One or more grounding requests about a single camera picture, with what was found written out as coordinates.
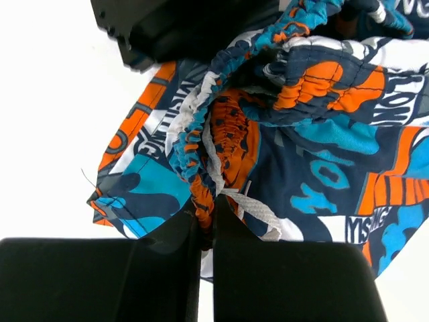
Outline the colourful patterned shorts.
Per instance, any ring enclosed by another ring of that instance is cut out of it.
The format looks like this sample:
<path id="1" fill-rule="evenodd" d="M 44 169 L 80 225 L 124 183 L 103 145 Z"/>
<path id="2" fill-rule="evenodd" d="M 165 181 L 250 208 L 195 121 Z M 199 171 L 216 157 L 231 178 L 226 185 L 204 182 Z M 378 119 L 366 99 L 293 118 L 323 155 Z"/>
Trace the colourful patterned shorts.
<path id="1" fill-rule="evenodd" d="M 376 275 L 428 218 L 428 2 L 273 1 L 209 63 L 160 65 L 113 136 L 93 222 L 143 237 L 215 200 L 264 241 L 345 242 Z"/>

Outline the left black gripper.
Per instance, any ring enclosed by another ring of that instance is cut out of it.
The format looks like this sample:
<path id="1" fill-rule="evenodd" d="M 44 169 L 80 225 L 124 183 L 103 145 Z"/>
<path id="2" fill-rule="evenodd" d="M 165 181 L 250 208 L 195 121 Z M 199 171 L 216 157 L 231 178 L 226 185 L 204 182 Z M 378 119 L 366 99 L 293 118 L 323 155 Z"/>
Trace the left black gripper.
<path id="1" fill-rule="evenodd" d="M 123 64 L 189 58 L 209 62 L 240 34 L 274 23 L 287 1 L 91 0 L 98 27 L 117 42 Z"/>

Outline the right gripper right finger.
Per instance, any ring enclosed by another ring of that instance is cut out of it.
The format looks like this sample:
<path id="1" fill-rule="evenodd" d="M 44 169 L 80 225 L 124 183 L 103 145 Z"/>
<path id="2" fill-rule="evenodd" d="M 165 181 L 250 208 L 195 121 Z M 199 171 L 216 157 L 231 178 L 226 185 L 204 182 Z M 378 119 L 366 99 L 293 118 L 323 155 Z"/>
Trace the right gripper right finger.
<path id="1" fill-rule="evenodd" d="M 350 245 L 262 241 L 219 197 L 213 223 L 215 321 L 385 321 L 372 271 Z"/>

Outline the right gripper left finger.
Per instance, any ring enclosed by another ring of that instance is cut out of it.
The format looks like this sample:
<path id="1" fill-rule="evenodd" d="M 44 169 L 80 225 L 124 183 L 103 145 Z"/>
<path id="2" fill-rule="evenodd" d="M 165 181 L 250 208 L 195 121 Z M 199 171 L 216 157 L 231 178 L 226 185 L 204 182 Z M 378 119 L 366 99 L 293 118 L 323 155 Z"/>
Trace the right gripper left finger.
<path id="1" fill-rule="evenodd" d="M 140 239 L 4 239 L 1 320 L 195 321 L 199 237 L 187 202 Z"/>

